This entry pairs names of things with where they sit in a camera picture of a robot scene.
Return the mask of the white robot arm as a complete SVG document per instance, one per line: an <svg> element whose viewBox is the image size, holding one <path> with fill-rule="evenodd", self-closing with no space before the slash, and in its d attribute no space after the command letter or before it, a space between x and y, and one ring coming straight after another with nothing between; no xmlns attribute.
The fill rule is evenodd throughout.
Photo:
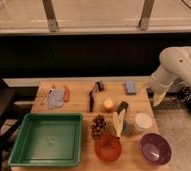
<svg viewBox="0 0 191 171"><path fill-rule="evenodd" d="M160 65L146 85L153 92L153 106L158 106L177 78L191 88L191 46L168 47L159 55Z"/></svg>

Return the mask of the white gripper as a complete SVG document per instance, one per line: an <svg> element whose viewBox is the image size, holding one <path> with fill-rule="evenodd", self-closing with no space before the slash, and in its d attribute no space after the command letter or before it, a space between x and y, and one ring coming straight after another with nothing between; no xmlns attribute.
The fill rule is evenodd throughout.
<svg viewBox="0 0 191 171"><path fill-rule="evenodd" d="M155 76L150 76L147 81L147 86L154 92L153 106L158 106L164 99L166 92L171 87L171 83L162 83Z"/></svg>

